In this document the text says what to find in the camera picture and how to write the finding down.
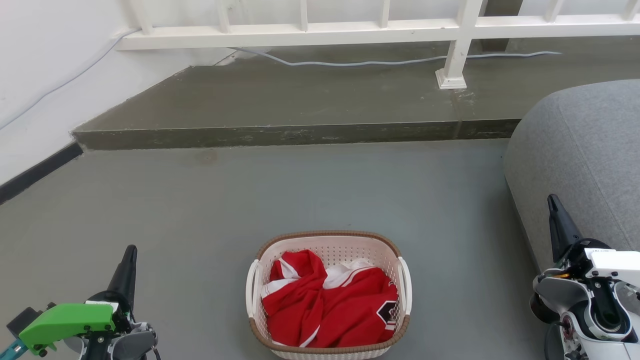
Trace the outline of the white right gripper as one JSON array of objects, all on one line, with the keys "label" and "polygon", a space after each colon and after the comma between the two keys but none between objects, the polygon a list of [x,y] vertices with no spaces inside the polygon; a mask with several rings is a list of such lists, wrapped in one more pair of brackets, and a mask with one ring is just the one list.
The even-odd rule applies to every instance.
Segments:
[{"label": "white right gripper", "polygon": [[547,196],[547,206],[552,260],[558,262],[562,259],[563,269],[570,279],[583,282],[595,279],[617,281],[638,289],[638,251],[618,251],[603,241],[583,239],[557,194]]}]

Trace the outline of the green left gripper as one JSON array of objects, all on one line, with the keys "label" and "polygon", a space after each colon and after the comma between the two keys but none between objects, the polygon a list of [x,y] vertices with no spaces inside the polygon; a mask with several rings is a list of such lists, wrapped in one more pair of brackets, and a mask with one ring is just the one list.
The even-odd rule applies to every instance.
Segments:
[{"label": "green left gripper", "polygon": [[126,247],[107,287],[84,303],[61,303],[37,315],[19,332],[19,340],[37,354],[70,337],[123,334],[131,330],[138,249]]}]

